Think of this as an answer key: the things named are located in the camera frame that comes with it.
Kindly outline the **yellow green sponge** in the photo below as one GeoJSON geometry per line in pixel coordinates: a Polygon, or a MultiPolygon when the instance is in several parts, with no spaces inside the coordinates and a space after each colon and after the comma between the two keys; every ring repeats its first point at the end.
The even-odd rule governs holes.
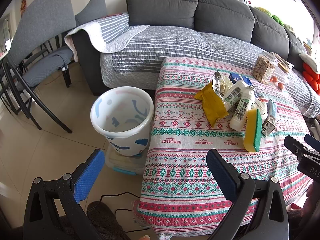
{"type": "Polygon", "coordinates": [[[248,152],[259,152],[261,141],[262,119],[259,109],[247,112],[247,124],[244,137],[244,147],[248,152]]]}

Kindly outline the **white snack bag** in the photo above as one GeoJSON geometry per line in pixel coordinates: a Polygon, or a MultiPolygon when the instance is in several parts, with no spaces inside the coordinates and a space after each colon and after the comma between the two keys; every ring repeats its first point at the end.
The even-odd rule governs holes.
{"type": "Polygon", "coordinates": [[[216,71],[213,76],[213,91],[220,97],[223,97],[233,86],[232,81],[225,75],[216,71]]]}

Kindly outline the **white patterned trash bin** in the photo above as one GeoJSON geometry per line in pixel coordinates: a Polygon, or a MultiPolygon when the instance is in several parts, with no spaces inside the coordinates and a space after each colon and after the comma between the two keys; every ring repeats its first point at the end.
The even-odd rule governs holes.
{"type": "Polygon", "coordinates": [[[93,103],[93,128],[123,156],[143,152],[150,141],[154,105],[144,90],[123,86],[108,90],[93,103]]]}

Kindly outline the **small grey carton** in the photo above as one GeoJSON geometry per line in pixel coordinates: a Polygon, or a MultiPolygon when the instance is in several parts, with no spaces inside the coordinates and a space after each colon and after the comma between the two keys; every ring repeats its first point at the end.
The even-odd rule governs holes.
{"type": "Polygon", "coordinates": [[[276,104],[270,99],[267,103],[267,118],[265,119],[261,133],[263,136],[268,137],[276,128],[277,107],[276,104]]]}

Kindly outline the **brown slipper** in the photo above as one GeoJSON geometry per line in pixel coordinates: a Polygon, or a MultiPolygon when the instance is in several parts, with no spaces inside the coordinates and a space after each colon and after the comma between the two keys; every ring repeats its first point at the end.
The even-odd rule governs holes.
{"type": "Polygon", "coordinates": [[[106,204],[91,202],[87,207],[87,217],[102,239],[130,240],[106,204]]]}

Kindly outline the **patterned red green tablecloth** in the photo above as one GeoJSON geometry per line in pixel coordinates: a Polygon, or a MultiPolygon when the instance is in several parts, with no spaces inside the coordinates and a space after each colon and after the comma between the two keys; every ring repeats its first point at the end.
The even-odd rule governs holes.
{"type": "Polygon", "coordinates": [[[284,146],[288,135],[303,142],[309,131],[289,93],[252,80],[258,99],[273,101],[277,115],[275,130],[261,139],[259,152],[249,153],[243,145],[244,131],[229,127],[231,117],[211,125],[202,103],[194,98],[215,72],[251,76],[248,69],[222,62],[168,57],[162,63],[141,197],[135,205],[135,215],[152,228],[156,239],[208,235],[225,216],[231,202],[225,200],[206,164],[212,148],[254,179],[277,177],[286,205],[312,183],[297,170],[296,156],[284,146]]]}

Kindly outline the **clear plastic storage box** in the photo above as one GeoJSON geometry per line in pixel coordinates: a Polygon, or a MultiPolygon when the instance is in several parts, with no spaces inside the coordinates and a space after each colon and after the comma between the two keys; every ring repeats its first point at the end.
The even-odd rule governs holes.
{"type": "Polygon", "coordinates": [[[148,148],[134,156],[119,154],[112,146],[108,146],[105,154],[105,164],[114,171],[129,174],[143,175],[148,148]]]}

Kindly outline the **clear plastic fruit box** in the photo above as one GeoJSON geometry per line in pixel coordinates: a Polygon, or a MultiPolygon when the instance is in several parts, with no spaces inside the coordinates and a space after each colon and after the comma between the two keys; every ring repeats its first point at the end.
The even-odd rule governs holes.
{"type": "Polygon", "coordinates": [[[277,90],[279,91],[283,91],[285,90],[286,86],[289,84],[289,78],[288,78],[288,72],[285,71],[285,69],[283,69],[282,67],[275,67],[274,69],[269,69],[268,70],[268,75],[269,75],[269,83],[275,87],[277,90]],[[278,78],[278,82],[276,83],[273,83],[272,81],[270,81],[270,79],[273,77],[273,76],[276,76],[278,78]],[[284,89],[283,90],[280,90],[277,86],[277,84],[281,82],[284,84],[284,89]]]}

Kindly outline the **red orange cushion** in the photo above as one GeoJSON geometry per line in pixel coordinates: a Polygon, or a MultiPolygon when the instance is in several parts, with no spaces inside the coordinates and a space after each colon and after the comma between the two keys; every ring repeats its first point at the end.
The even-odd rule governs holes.
{"type": "Polygon", "coordinates": [[[306,79],[307,83],[311,86],[311,88],[320,95],[320,82],[319,82],[319,74],[316,74],[311,67],[303,63],[303,77],[306,79]]]}

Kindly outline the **jar of nuts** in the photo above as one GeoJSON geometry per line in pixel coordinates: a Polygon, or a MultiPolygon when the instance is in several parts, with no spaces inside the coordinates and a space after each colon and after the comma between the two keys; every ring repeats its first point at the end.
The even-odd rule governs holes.
{"type": "Polygon", "coordinates": [[[256,60],[252,75],[258,82],[268,84],[277,65],[277,59],[272,54],[261,53],[256,60]]]}

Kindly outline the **blue milk carton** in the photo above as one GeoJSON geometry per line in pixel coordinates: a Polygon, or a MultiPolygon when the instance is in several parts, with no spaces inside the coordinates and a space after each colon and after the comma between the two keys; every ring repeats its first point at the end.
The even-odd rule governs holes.
{"type": "Polygon", "coordinates": [[[244,75],[238,74],[238,73],[231,73],[229,75],[229,79],[232,81],[233,84],[235,84],[237,81],[241,80],[244,81],[248,86],[253,86],[250,79],[244,75]]]}

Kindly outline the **green plush toy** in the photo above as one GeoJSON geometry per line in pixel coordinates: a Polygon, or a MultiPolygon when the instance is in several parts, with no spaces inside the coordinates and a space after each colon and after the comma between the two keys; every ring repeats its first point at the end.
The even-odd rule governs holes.
{"type": "Polygon", "coordinates": [[[258,9],[264,13],[266,13],[268,16],[270,16],[270,18],[272,18],[273,20],[275,20],[277,23],[279,23],[282,27],[288,29],[289,31],[291,31],[292,33],[294,32],[294,29],[288,25],[285,24],[278,16],[271,14],[268,10],[262,8],[262,7],[255,7],[255,9],[258,9]]]}

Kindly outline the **grey padded chair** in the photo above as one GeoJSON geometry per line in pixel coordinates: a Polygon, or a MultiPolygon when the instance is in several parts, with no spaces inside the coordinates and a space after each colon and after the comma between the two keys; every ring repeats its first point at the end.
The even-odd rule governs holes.
{"type": "Polygon", "coordinates": [[[18,109],[37,124],[31,113],[31,104],[35,102],[67,133],[72,133],[72,130],[41,101],[34,90],[58,70],[62,72],[64,82],[69,87],[71,77],[68,65],[72,61],[73,52],[68,46],[60,46],[47,55],[38,52],[32,57],[31,63],[23,61],[41,45],[75,26],[71,0],[34,0],[21,17],[11,48],[2,61],[2,68],[18,109]]]}

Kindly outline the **grey striped quilted cover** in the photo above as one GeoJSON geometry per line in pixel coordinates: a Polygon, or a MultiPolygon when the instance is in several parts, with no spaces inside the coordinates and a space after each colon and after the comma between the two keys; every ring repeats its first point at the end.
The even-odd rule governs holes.
{"type": "Polygon", "coordinates": [[[130,26],[128,14],[121,14],[75,28],[65,43],[94,95],[119,86],[154,90],[167,57],[192,57],[252,70],[261,51],[275,52],[294,66],[287,91],[299,110],[304,116],[317,116],[319,96],[302,77],[302,43],[266,13],[251,11],[254,25],[249,41],[184,27],[130,26]]]}

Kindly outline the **dark grey sofa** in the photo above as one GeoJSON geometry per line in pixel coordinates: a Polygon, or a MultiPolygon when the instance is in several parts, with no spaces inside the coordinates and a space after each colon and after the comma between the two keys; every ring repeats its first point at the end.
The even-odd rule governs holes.
{"type": "Polygon", "coordinates": [[[252,8],[237,0],[126,0],[129,25],[164,25],[249,41],[252,8]]]}

